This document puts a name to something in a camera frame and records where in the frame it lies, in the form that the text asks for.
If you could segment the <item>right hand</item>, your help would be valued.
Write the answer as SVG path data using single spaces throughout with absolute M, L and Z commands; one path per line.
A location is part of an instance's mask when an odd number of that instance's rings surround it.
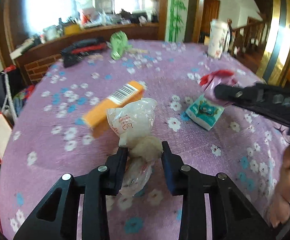
M 283 154 L 280 179 L 273 194 L 269 208 L 269 221 L 273 228 L 284 224 L 290 218 L 290 145 Z

